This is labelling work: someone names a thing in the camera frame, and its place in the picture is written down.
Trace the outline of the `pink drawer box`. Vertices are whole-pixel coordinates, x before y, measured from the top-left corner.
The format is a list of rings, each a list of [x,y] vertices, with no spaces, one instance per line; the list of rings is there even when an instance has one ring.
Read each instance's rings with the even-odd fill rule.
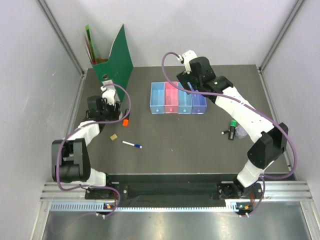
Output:
[[[169,82],[164,83],[164,113],[165,114],[176,114],[179,109],[178,99],[178,83],[173,82],[174,86]]]

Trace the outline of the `teal blue drawer box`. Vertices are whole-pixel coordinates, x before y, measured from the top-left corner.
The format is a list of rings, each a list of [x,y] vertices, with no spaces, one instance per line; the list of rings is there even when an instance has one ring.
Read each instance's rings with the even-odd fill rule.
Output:
[[[191,114],[192,107],[192,96],[182,90],[178,90],[178,114]]]

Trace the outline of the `light blue drawer box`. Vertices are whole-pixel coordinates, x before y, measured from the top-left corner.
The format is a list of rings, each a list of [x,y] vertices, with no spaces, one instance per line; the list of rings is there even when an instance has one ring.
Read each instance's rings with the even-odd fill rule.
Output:
[[[149,107],[152,114],[165,113],[165,83],[164,82],[151,83]]]

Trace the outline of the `green lever arch binder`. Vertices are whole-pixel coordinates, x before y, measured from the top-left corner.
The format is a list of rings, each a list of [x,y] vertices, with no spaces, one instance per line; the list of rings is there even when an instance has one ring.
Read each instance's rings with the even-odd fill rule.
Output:
[[[100,84],[114,83],[126,89],[134,66],[127,43],[125,26],[120,27],[107,58],[100,57],[95,51],[93,35],[88,24],[85,26],[84,39],[88,57]]]

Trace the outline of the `purple drawer box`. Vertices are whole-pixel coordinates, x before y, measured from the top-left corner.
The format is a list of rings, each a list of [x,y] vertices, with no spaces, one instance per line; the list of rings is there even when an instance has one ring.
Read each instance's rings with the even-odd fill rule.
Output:
[[[202,115],[207,110],[207,101],[201,94],[191,94],[192,110],[191,114]]]

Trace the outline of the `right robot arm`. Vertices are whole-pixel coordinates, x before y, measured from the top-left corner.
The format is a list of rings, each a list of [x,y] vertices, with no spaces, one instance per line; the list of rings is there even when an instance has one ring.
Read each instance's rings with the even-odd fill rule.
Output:
[[[253,106],[238,92],[233,83],[225,76],[217,76],[209,60],[198,57],[193,51],[179,55],[178,60],[185,70],[176,77],[185,90],[203,92],[215,105],[225,110],[249,135],[253,146],[247,152],[248,161],[238,173],[233,192],[245,198],[252,186],[265,170],[286,150],[288,127],[279,127],[254,112]]]

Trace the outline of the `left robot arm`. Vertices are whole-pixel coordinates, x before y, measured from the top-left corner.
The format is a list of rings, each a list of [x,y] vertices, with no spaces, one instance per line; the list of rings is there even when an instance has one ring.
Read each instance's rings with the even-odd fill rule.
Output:
[[[114,191],[108,183],[108,175],[91,167],[87,146],[98,136],[104,124],[97,122],[116,121],[122,116],[121,104],[112,102],[101,96],[87,98],[87,110],[83,121],[77,127],[79,131],[69,137],[63,144],[62,140],[54,140],[51,144],[51,174],[57,180],[57,166],[59,166],[59,179],[61,183],[96,186],[96,192],[102,198],[109,198]]]

